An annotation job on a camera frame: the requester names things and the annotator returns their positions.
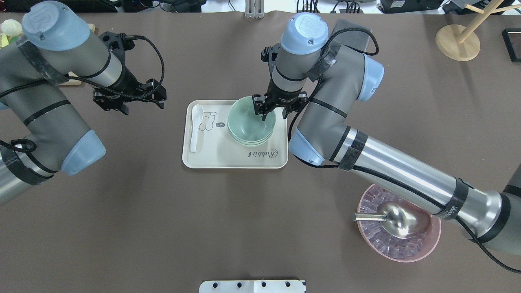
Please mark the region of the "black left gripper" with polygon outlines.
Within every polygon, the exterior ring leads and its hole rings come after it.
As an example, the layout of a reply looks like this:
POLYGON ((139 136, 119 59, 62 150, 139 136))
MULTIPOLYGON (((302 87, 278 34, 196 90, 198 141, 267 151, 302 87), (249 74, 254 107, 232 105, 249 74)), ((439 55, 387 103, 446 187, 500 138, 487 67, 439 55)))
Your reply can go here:
POLYGON ((131 101, 153 102, 159 108, 164 108, 167 91, 162 86, 164 78, 164 60, 156 46, 147 37, 141 35, 126 35, 104 32, 99 37, 109 50, 104 67, 93 75, 94 102, 104 111, 114 109, 128 115, 126 105, 131 101), (145 83, 138 82, 134 74, 125 66, 125 52, 135 47, 134 41, 147 41, 158 54, 161 62, 161 78, 149 79, 145 83))

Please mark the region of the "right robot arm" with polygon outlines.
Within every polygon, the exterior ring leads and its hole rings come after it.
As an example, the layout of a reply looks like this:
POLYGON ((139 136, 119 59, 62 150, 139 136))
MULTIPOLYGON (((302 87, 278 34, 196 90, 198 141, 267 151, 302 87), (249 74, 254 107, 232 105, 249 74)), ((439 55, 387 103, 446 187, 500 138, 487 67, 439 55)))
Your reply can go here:
POLYGON ((289 151, 315 167, 353 171, 419 208, 463 226, 486 249, 519 255, 520 170, 503 192, 480 191, 346 124, 355 101, 366 101, 379 87, 384 68, 362 48, 335 41, 350 28, 329 33, 320 16, 298 13, 281 41, 262 52, 270 83, 254 95, 262 118, 276 107, 284 115, 303 113, 289 139, 289 151))

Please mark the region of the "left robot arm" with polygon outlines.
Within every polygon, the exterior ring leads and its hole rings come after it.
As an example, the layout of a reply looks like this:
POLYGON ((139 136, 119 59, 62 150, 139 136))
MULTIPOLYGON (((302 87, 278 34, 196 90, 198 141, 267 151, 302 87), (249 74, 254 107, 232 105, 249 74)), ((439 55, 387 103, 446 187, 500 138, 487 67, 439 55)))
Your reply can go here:
POLYGON ((1 49, 1 108, 11 109, 30 135, 1 142, 1 204, 58 171, 74 175, 99 160, 105 147, 59 85, 73 78, 93 85, 102 109, 128 114, 127 102, 164 108, 162 81, 140 83, 125 66, 125 51, 141 35, 105 32, 57 1, 34 5, 22 20, 23 34, 1 49))

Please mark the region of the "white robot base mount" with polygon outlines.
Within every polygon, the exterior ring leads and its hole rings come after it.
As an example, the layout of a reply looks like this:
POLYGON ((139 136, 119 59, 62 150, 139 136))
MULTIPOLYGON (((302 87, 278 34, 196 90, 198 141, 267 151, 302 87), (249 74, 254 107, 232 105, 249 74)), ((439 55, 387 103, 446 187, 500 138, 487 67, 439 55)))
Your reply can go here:
POLYGON ((199 293, 305 293, 304 280, 207 280, 199 293))

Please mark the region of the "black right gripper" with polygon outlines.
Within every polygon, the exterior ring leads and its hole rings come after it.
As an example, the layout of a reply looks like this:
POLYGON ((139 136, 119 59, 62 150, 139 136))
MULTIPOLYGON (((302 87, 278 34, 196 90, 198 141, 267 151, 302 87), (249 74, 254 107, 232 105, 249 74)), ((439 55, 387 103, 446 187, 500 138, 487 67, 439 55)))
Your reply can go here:
POLYGON ((255 114, 260 115, 263 122, 276 107, 284 107, 283 119, 286 119, 289 113, 301 110, 307 101, 307 94, 301 92, 305 77, 291 79, 277 68, 276 58, 280 49, 281 45, 266 47, 261 55, 261 60, 268 63, 271 79, 267 92, 255 94, 252 98, 255 114))

